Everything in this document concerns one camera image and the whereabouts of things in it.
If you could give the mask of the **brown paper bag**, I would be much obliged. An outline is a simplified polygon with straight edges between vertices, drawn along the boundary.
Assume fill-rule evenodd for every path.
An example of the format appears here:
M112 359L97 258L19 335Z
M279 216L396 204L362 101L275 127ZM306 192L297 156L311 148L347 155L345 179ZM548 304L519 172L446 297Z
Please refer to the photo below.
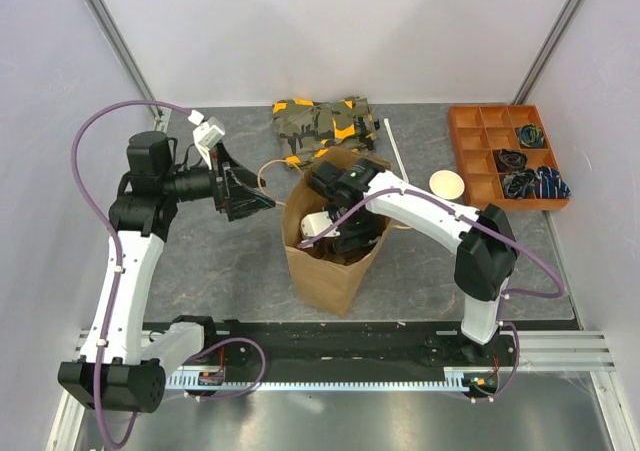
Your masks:
M304 303L334 315L345 316L367 271L372 267L391 229L392 221L384 216L374 220L380 238L369 251L338 255L332 241L323 238L310 249L299 249L303 240L302 219L319 212L328 203L308 186L311 173L323 162L348 169L361 157L359 153L333 147L315 160L298 180L282 204L281 235L289 272L297 297Z

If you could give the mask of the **white paper straw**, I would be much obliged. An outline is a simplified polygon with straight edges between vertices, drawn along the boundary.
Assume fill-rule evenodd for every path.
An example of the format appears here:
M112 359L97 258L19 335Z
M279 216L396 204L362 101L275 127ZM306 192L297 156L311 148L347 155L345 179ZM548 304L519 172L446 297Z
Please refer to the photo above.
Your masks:
M405 182L408 183L409 182L408 174L407 174L406 168L404 166L404 162L402 160L402 156L400 154L399 148L397 146L397 142L395 140L395 136L393 134L393 130L391 128L391 124L390 124L389 118L384 118L383 119L383 123L384 123L384 127L386 129L386 132L387 132L387 136L388 136L388 139L389 139L389 142L390 142L390 145L391 145L391 148L392 148L396 163L398 165L398 170L400 171L402 179Z

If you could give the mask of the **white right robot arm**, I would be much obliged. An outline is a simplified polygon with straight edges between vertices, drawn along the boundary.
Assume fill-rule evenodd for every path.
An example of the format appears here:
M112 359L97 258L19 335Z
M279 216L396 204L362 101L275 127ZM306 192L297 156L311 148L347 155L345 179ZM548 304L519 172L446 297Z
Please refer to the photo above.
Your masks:
M299 248L329 237L341 250L368 246L376 216L422 233L455 256L454 281L465 294L460 357L477 365L493 354L501 295L519 256L501 208L479 210L447 201L367 158L349 168L323 161L311 172L308 186L328 200L328 208L301 220Z

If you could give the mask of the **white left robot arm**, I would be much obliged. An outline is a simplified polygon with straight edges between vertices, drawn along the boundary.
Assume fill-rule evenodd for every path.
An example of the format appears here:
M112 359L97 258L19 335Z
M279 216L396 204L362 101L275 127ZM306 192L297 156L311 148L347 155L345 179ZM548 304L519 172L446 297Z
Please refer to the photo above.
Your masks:
M175 139L160 131L132 136L129 169L106 217L109 261L99 305L75 361L61 363L58 381L90 409L152 413L169 377L183 364L208 364L221 346L210 316L180 315L151 344L143 345L143 317L152 277L181 202L212 200L234 221L271 209L258 192L263 180L234 160L219 125L202 124L193 145L204 163L175 161Z

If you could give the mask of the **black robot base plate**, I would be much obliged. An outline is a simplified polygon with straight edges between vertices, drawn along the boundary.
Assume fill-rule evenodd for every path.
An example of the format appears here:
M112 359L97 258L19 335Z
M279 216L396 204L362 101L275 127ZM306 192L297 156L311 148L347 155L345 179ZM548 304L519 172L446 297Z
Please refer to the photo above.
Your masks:
M515 362L511 335L477 346L454 322L218 321L215 338L234 337L222 363L231 378L268 381L435 380L447 368L505 370Z

